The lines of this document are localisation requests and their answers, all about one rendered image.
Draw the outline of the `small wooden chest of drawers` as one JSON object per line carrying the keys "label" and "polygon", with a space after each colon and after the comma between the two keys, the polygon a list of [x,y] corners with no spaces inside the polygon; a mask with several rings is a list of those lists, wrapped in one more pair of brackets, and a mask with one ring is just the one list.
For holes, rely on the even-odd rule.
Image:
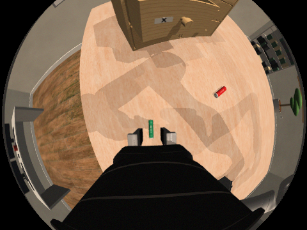
{"label": "small wooden chest of drawers", "polygon": [[[220,23],[218,24],[218,26],[215,28],[215,30],[219,27],[219,25],[222,23],[222,21],[226,18],[226,16],[230,13],[230,11],[233,9],[233,7],[238,3],[239,0],[237,0],[235,2],[235,4],[232,4],[226,0],[223,0],[225,2],[227,2],[228,4],[230,4],[232,7],[231,9],[229,10],[229,12],[224,16],[224,18],[222,20],[218,20],[220,21]],[[118,21],[118,24],[121,28],[121,30],[123,31],[132,51],[135,51],[135,50],[138,50],[138,49],[142,49],[144,47],[147,47],[147,46],[150,46],[150,45],[154,45],[156,43],[153,43],[153,44],[150,44],[150,45],[146,45],[144,47],[140,47],[138,49],[135,49],[134,47],[134,44],[133,44],[133,40],[132,40],[132,35],[131,35],[131,31],[130,31],[130,22],[128,20],[128,16],[127,16],[127,11],[126,11],[126,7],[125,7],[125,1],[124,0],[111,0],[112,2],[112,5],[113,5],[113,9],[114,9],[114,12],[115,12],[115,15],[117,17],[117,21]],[[215,31],[214,30],[214,31]],[[214,33],[214,31],[212,32],[212,34]],[[204,35],[204,36],[212,36],[211,35]],[[197,37],[197,36],[187,36],[187,37],[181,37],[182,34],[179,34],[179,37],[178,38],[174,38],[174,39],[170,39],[170,40],[176,40],[176,39],[180,39],[180,38],[189,38],[189,37]],[[170,41],[170,40],[164,40],[164,41],[161,41],[161,42],[166,42],[166,41]],[[157,43],[161,43],[161,42],[157,42]]]}

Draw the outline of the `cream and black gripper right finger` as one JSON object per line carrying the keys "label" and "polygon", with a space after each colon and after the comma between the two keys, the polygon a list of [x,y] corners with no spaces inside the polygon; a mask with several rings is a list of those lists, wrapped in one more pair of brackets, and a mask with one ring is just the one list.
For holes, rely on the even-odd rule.
{"label": "cream and black gripper right finger", "polygon": [[161,128],[161,142],[163,145],[177,144],[177,133],[170,132],[165,127]]}

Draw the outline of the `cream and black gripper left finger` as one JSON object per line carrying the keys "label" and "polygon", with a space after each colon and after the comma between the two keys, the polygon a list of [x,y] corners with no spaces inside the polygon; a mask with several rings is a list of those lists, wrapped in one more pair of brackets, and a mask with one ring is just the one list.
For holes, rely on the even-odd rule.
{"label": "cream and black gripper left finger", "polygon": [[128,146],[141,146],[143,143],[143,129],[138,128],[133,134],[127,134],[127,140]]}

